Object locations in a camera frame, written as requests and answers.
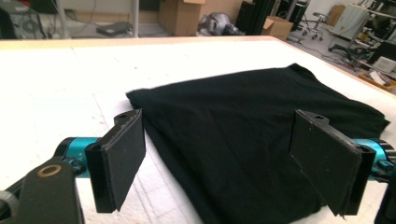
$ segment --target metal stand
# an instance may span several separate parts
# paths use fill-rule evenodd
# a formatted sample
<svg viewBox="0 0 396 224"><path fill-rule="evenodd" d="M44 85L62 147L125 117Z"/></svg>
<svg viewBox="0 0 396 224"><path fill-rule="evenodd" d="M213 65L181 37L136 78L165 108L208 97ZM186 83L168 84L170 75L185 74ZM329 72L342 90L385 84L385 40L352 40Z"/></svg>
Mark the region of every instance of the metal stand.
<svg viewBox="0 0 396 224"><path fill-rule="evenodd" d="M64 14L64 6L62 5L61 0L56 0L56 6L58 9L58 15L59 19L61 20L61 26L62 26L62 39L69 39L69 30L67 29L67 23L66 23L66 16Z"/></svg>
<svg viewBox="0 0 396 224"><path fill-rule="evenodd" d="M134 8L134 38L139 37L139 0L134 0L133 2Z"/></svg>

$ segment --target black cloth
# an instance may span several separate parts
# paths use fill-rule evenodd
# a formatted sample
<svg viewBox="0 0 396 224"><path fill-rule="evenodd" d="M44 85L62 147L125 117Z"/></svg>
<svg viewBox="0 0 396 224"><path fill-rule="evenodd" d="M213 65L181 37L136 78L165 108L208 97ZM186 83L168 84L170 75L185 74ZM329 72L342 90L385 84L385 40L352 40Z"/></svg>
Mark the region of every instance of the black cloth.
<svg viewBox="0 0 396 224"><path fill-rule="evenodd" d="M289 155L295 109L327 117L350 138L388 122L298 64L127 93L204 223L289 223L322 201Z"/></svg>

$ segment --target white table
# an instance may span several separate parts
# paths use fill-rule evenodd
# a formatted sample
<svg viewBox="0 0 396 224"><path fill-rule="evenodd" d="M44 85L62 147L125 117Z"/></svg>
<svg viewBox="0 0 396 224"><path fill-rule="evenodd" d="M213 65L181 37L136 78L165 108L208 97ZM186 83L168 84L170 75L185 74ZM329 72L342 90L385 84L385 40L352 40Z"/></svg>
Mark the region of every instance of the white table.
<svg viewBox="0 0 396 224"><path fill-rule="evenodd" d="M69 136L103 136L130 110L125 92L236 71L298 63L324 84L371 105L392 123L396 97L272 37L171 37L0 42L0 189L49 159ZM147 138L147 156L120 212L96 214L89 179L78 179L87 223L200 223ZM296 223L373 223L387 185L370 182L356 217L323 208Z"/></svg>

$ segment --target robotic arm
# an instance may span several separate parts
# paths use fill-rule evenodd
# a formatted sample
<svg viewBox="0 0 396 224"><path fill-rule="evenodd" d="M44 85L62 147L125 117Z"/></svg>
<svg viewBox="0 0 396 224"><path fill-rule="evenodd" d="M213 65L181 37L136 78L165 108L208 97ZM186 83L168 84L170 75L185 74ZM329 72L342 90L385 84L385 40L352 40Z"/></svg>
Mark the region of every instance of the robotic arm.
<svg viewBox="0 0 396 224"><path fill-rule="evenodd" d="M321 115L296 110L290 155L334 215L357 215L369 179L389 183L375 224L396 223L396 151L377 139L350 139Z"/></svg>
<svg viewBox="0 0 396 224"><path fill-rule="evenodd" d="M66 138L51 159L0 191L0 223L84 223L75 177L89 177L98 213L120 211L145 155L141 110L102 138Z"/></svg>

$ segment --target cardboard box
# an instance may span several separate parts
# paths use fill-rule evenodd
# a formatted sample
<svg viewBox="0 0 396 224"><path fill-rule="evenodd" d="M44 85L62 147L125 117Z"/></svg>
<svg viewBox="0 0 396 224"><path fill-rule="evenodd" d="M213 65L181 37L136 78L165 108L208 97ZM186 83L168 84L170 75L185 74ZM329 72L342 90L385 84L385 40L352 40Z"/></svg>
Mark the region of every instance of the cardboard box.
<svg viewBox="0 0 396 224"><path fill-rule="evenodd" d="M279 17L268 16L262 27L262 35L270 35L285 41L288 38L293 23Z"/></svg>
<svg viewBox="0 0 396 224"><path fill-rule="evenodd" d="M205 0L162 0L158 23L171 35L196 35Z"/></svg>
<svg viewBox="0 0 396 224"><path fill-rule="evenodd" d="M329 19L326 21L326 24L330 26L334 26L335 24L337 24L338 20L344 12L344 9L346 9L346 7L342 5L333 6L332 10L330 10Z"/></svg>

